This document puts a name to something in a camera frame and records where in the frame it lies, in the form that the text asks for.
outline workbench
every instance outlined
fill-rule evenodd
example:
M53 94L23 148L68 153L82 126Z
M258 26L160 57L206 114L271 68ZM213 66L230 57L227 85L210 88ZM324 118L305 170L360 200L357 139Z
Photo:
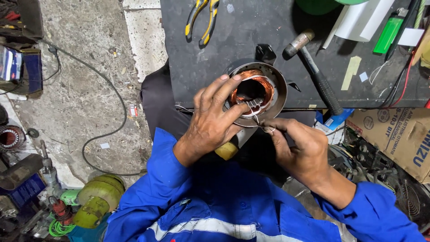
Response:
M396 0L392 9L407 9L409 2ZM161 0L174 98L176 104L185 108L193 108L195 93L219 77L231 62L254 58L255 46L259 43L271 45L277 55L274 67L286 79L295 81L302 91L298 92L289 86L284 108L325 108L301 59L297 55L288 61L282 57L285 46L306 28L313 29L316 36L307 49L344 108L377 108L388 96L408 61L407 49L398 47L372 85L369 80L360 80L359 74L366 72L370 76L384 63L385 55L373 54L373 48L391 11L369 42L355 42L335 36L327 49L320 50L343 6L323 16L311 16L304 13L293 0L220 0L213 35L208 45L199 49L199 39L208 26L209 7L206 6L198 15L194 23L193 40L187 43L185 23L194 4L195 0ZM342 91L350 58L354 56L362 58L357 75L353 76L348 90ZM394 101L402 93L405 76L400 81ZM424 107L430 98L429 76L430 69L420 67L419 63L413 66L405 95L396 107Z

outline red wire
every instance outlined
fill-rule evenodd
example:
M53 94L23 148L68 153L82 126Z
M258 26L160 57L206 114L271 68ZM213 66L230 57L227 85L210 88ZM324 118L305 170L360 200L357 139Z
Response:
M392 105L388 106L386 109L390 109L393 106L395 106L398 102L400 102L400 100L402 100L403 95L405 94L406 91L406 85L408 84L408 79L409 79L409 71L411 70L411 66L412 66L412 60L414 59L415 53L412 55L411 61L409 62L409 66L408 66L408 71L406 72L406 79L405 79L405 85L403 87L403 91L402 91L402 95L399 97L399 99L393 103Z

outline copper wire coil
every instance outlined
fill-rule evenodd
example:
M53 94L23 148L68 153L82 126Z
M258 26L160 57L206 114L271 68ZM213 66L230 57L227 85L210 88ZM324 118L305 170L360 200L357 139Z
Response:
M249 77L255 76L255 75L264 76L264 73L260 70L247 70L247 71L243 71L241 73L238 73L238 75L240 75L242 77L242 79L245 79L245 78L249 78ZM255 77L255 78L252 78L251 80L258 81L264 87L265 96L264 96L264 99L260 103L259 106L251 107L250 111L244 113L245 115L251 114L252 112L259 110L260 107L265 106L265 105L269 104L270 102L272 102L273 94L275 93L274 87L272 86L272 84L270 84L269 81L267 81L267 78ZM236 88L230 95L230 102L232 105L236 105L236 104L238 104L238 101L248 102L248 101L252 101L252 99L247 98L247 97L237 96L237 88Z

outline yellow pliers handle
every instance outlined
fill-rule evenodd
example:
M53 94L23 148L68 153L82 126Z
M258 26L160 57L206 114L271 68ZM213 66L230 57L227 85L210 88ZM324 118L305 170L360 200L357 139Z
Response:
M185 36L187 41L191 41L191 32L193 31L194 21L196 20L197 15L203 9L204 6L209 2L209 0L197 0L196 5L192 8L190 15L188 16L187 25L185 26ZM209 26L206 29L205 34L199 41L199 46L204 47L208 42L212 35L212 32L215 28L215 20L218 11L219 0L210 0L210 14L211 18L209 19Z

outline hammer head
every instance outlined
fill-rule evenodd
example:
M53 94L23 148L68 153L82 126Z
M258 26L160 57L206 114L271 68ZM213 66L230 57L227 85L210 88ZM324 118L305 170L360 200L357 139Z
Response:
M303 46L306 46L313 37L315 37L315 33L311 29L303 31L293 40L293 42L285 47L284 53L289 57L293 57L301 48L303 48Z

